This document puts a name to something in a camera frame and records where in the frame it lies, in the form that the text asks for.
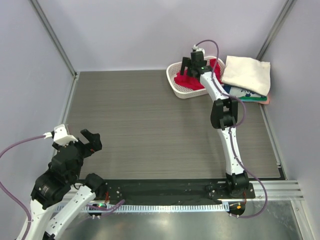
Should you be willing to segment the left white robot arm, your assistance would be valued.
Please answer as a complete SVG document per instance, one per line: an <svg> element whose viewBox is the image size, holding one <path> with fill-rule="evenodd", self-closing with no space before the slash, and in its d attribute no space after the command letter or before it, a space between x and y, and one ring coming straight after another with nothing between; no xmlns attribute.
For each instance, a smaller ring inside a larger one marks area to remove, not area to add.
<svg viewBox="0 0 320 240"><path fill-rule="evenodd" d="M56 154L35 181L19 240L58 240L82 208L105 196L106 183L97 174L79 180L84 159L102 150L101 136L87 129L80 133L87 143L70 134L64 124L44 134L53 139Z"/></svg>

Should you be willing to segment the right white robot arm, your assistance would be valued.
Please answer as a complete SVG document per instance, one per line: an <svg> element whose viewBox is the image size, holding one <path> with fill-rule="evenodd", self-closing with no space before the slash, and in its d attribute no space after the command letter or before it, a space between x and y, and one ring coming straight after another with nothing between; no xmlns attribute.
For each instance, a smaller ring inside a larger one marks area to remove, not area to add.
<svg viewBox="0 0 320 240"><path fill-rule="evenodd" d="M250 182L237 142L239 102L224 90L201 50L193 50L190 57L182 58L180 74L196 78L213 101L210 122L219 134L225 156L225 192L231 198L240 198Z"/></svg>

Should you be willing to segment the red t-shirt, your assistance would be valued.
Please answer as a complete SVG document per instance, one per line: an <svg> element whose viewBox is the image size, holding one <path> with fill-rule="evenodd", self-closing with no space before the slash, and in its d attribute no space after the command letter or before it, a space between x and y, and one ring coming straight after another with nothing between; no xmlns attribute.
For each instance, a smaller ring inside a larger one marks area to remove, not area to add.
<svg viewBox="0 0 320 240"><path fill-rule="evenodd" d="M214 73L215 73L216 78L220 84L222 84L221 70L223 70L223 69L224 68L222 68L219 65L219 63L216 65L216 67L214 69ZM202 90L205 88L203 85L200 84L200 82L196 78L188 76L186 70L184 71L183 75L181 75L180 72L178 72L177 75L174 77L174 82L181 87L185 87L185 88L191 89L193 91Z"/></svg>

